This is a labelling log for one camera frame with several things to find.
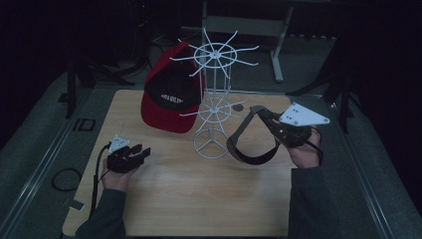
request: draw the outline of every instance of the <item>person's arm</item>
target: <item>person's arm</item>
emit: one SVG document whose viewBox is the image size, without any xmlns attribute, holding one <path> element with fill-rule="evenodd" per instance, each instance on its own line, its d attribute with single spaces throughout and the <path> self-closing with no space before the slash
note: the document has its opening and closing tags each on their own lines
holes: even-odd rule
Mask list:
<svg viewBox="0 0 422 239">
<path fill-rule="evenodd" d="M 92 217 L 78 228 L 79 239 L 123 239 L 125 230 L 123 223 L 124 202 L 130 177 L 137 168 L 128 173 L 106 171 L 106 160 L 103 169 L 103 194 Z"/>
<path fill-rule="evenodd" d="M 310 142 L 319 146 L 319 132 Z M 288 148 L 293 163 L 289 239 L 341 239 L 339 219 L 319 167 L 317 151 L 307 144 Z"/>
</svg>

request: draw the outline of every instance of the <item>table top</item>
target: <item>table top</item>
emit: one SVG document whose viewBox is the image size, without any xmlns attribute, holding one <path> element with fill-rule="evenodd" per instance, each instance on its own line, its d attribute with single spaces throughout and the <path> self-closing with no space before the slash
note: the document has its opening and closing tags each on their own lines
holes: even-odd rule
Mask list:
<svg viewBox="0 0 422 239">
<path fill-rule="evenodd" d="M 188 133 L 172 133 L 145 124 L 140 116 L 143 91 L 116 92 L 100 135 L 89 159 L 75 200 L 86 206 L 70 209 L 63 226 L 75 235 L 90 214 L 93 175 L 102 147 L 117 134 L 130 139 L 131 146 L 151 147 L 151 155 L 131 179 L 123 220 L 127 236 L 283 236 L 289 225 L 291 189 L 290 161 L 285 148 L 263 165 L 249 165 L 229 152 L 210 159 L 193 145 L 196 130 L 203 125 L 197 117 Z M 261 105 L 281 113 L 290 100 L 285 96 L 230 94 L 228 102 L 242 102 L 241 112 L 223 122 L 231 135 L 249 113 Z M 258 156 L 274 147 L 274 138 L 258 117 L 239 138 L 245 154 Z M 99 198 L 103 186 L 99 184 Z"/>
</svg>

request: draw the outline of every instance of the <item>cap brim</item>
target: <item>cap brim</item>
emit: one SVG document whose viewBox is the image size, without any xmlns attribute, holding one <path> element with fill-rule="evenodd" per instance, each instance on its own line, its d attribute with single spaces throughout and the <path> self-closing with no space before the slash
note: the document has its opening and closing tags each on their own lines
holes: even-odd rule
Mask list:
<svg viewBox="0 0 422 239">
<path fill-rule="evenodd" d="M 158 106 L 148 92 L 143 92 L 140 104 L 140 115 L 149 126 L 166 131 L 186 133 L 195 124 L 196 114 L 182 117 L 192 113 L 198 113 L 199 105 L 182 112 L 170 111 Z"/>
</svg>

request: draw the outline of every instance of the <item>gray sleeve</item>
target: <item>gray sleeve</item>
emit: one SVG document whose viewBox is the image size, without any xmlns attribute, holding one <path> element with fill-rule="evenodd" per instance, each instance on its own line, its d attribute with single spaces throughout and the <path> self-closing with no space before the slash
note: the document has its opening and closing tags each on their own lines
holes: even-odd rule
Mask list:
<svg viewBox="0 0 422 239">
<path fill-rule="evenodd" d="M 78 228 L 78 239 L 123 239 L 125 230 L 123 211 L 126 193 L 105 189 L 92 217 Z"/>
<path fill-rule="evenodd" d="M 292 169 L 289 239 L 302 238 L 343 238 L 320 167 Z"/>
</svg>

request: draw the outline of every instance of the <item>hat display stand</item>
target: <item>hat display stand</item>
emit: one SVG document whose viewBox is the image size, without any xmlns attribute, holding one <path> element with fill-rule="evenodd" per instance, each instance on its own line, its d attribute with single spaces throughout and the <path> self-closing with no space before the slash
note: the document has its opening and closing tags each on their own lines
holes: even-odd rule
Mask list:
<svg viewBox="0 0 422 239">
<path fill-rule="evenodd" d="M 231 88 L 231 67 L 234 63 L 241 63 L 248 66 L 257 66 L 258 63 L 248 63 L 238 60 L 238 53 L 241 51 L 253 51 L 258 48 L 234 49 L 229 44 L 235 38 L 237 32 L 225 43 L 212 43 L 204 29 L 204 36 L 207 43 L 200 47 L 189 45 L 195 49 L 192 57 L 171 58 L 173 61 L 193 60 L 198 66 L 198 70 L 191 74 L 196 76 L 201 71 L 205 74 L 199 74 L 200 82 L 205 77 L 204 96 L 201 96 L 201 107 L 197 113 L 182 115 L 199 115 L 203 119 L 203 124 L 196 130 L 193 140 L 195 150 L 205 158 L 219 158 L 227 153 L 226 140 L 227 133 L 224 130 L 223 122 L 229 117 L 243 118 L 234 115 L 233 109 L 240 107 L 243 102 L 230 103 L 228 96 Z M 206 70 L 210 70 L 210 79 L 207 78 Z"/>
</svg>

